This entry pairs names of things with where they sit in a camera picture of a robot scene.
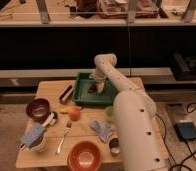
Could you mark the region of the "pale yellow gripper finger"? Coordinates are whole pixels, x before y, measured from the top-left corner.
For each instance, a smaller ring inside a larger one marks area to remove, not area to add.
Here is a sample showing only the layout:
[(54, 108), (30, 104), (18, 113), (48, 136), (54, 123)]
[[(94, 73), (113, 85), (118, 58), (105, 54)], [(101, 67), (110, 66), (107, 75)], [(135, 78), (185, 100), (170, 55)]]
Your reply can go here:
[(102, 92), (103, 92), (103, 90), (104, 90), (104, 86), (105, 86), (105, 83), (104, 83), (104, 82), (97, 83), (97, 84), (96, 84), (96, 87), (97, 87), (97, 93), (102, 93)]

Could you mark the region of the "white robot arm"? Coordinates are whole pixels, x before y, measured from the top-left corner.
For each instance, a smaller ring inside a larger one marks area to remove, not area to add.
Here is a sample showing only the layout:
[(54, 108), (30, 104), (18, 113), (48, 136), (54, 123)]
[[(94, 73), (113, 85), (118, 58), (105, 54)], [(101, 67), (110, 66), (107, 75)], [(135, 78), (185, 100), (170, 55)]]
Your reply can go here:
[(157, 113), (154, 100), (115, 68), (115, 54), (99, 54), (94, 63), (92, 78), (97, 83), (108, 78), (118, 91), (113, 109), (124, 170), (168, 171), (152, 126)]

